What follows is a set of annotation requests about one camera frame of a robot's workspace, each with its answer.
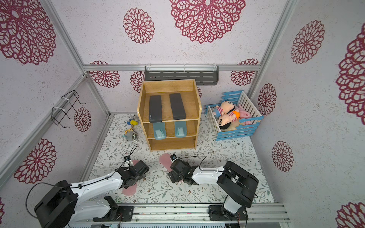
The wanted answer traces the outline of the pink pencil case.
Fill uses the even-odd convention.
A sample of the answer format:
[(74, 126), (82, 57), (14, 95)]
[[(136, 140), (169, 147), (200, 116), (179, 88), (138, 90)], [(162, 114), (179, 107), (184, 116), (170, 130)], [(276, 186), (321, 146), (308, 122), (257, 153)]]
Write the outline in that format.
[[(139, 160), (131, 160), (128, 161), (127, 164), (130, 165), (136, 165), (139, 162)], [(122, 194), (125, 196), (133, 196), (136, 193), (137, 188), (137, 181), (135, 181), (133, 186), (129, 186), (128, 188), (122, 188)]]
[(172, 183), (177, 183), (182, 181), (181, 177), (171, 169), (172, 160), (170, 154), (163, 154), (160, 157), (159, 162), (163, 165), (164, 168), (167, 169), (168, 177)]

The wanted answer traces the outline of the teal pencil case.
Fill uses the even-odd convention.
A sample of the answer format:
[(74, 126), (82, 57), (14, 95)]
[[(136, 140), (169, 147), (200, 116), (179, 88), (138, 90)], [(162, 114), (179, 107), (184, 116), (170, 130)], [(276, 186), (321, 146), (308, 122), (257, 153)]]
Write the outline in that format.
[(183, 138), (187, 136), (187, 124), (186, 121), (175, 122), (175, 136), (177, 138)]
[(153, 132), (156, 140), (163, 140), (166, 138), (166, 129), (164, 122), (153, 123)]

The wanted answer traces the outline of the black pencil case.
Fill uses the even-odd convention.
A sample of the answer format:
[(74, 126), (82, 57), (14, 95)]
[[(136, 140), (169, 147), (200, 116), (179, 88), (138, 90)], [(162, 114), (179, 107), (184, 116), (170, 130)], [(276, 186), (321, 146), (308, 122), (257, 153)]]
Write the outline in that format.
[(186, 118), (186, 112), (183, 106), (183, 101), (180, 93), (170, 94), (170, 103), (174, 120)]
[(150, 96), (149, 99), (149, 122), (162, 122), (162, 97), (161, 95)]

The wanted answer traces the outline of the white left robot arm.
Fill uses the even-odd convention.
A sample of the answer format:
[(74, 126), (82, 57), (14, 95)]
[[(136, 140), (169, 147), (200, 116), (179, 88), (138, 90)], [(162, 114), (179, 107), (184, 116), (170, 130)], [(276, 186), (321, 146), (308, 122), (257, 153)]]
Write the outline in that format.
[(59, 181), (35, 206), (36, 218), (43, 228), (64, 228), (72, 222), (88, 219), (93, 222), (131, 221), (132, 206), (119, 206), (110, 196), (99, 200), (93, 200), (93, 197), (118, 189), (127, 190), (148, 171), (149, 167), (138, 161), (92, 180), (79, 183)]

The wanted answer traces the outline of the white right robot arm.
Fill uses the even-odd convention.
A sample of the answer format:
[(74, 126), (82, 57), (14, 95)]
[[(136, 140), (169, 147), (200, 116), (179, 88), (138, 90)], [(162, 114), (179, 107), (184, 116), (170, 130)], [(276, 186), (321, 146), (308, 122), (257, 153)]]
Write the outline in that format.
[(210, 205), (208, 214), (211, 221), (248, 221), (247, 208), (255, 198), (259, 180), (239, 165), (228, 161), (217, 168), (191, 166), (187, 161), (170, 156), (166, 165), (172, 183), (183, 181), (192, 185), (218, 185), (226, 194), (222, 205)]

